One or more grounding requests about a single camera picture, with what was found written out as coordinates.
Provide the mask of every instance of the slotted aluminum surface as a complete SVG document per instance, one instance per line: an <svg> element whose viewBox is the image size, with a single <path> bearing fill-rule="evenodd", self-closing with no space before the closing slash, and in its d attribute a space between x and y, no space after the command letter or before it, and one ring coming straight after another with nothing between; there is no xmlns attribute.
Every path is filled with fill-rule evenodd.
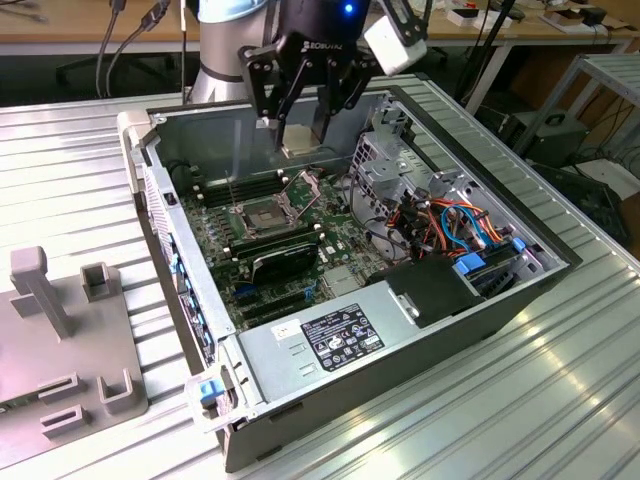
<svg viewBox="0 0 640 480"><path fill-rule="evenodd" d="M621 97L640 105L640 55L585 55L578 65Z"/></svg>
<svg viewBox="0 0 640 480"><path fill-rule="evenodd" d="M393 82L584 263L494 337L229 478L638 478L638 263L437 87L414 77ZM43 245L54 278L98 260L120 267L151 399L144 416L0 477L225 477L215 438L197 431L182 398L186 361L116 138L118 111L177 102L162 96L0 110L0 287L11 288L6 259L16 244ZM450 164L428 137L416 142L440 166Z"/></svg>

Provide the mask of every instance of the gray plastic holder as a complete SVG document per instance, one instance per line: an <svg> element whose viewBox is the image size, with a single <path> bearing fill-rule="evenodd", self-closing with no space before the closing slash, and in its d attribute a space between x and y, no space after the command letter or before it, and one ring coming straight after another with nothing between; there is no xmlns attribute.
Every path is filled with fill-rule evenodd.
<svg viewBox="0 0 640 480"><path fill-rule="evenodd" d="M0 469L148 408L118 270L78 273L49 281L42 248L11 254L16 291L0 293L0 372L9 372Z"/></svg>

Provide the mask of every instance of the open computer chassis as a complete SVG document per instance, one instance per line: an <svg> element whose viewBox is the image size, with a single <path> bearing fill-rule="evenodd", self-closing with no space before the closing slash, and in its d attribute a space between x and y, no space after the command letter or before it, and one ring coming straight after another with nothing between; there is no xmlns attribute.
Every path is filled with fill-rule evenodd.
<svg viewBox="0 0 640 480"><path fill-rule="evenodd" d="M145 205L205 368L185 391L230 472L489 337L580 263L402 89L366 91L321 146L314 106L278 152L247 104L147 112Z"/></svg>

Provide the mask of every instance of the power supply label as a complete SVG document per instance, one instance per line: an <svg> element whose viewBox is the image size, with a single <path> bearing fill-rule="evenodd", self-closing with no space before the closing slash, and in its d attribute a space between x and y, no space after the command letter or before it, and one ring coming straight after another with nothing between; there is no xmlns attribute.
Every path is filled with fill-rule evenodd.
<svg viewBox="0 0 640 480"><path fill-rule="evenodd" d="M384 347L380 335L357 303L303 323L301 327L327 372Z"/></svg>

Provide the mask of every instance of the blue drive latch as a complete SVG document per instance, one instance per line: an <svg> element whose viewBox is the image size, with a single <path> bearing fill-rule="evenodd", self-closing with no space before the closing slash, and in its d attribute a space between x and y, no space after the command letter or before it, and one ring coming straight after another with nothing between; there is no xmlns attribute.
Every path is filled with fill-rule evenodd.
<svg viewBox="0 0 640 480"><path fill-rule="evenodd" d="M478 270L486 265L485 261L478 255L477 253L468 253L467 255L462 255L458 257L455 263L455 267L458 271L467 275L474 270Z"/></svg>
<svg viewBox="0 0 640 480"><path fill-rule="evenodd" d="M511 241L511 244L513 245L513 248L518 251L518 253L522 253L522 251L527 248L527 244L524 243L524 240L518 237L514 237Z"/></svg>
<svg viewBox="0 0 640 480"><path fill-rule="evenodd" d="M200 384L200 403L205 409L216 404L216 398L226 392L224 382L221 378L212 378Z"/></svg>

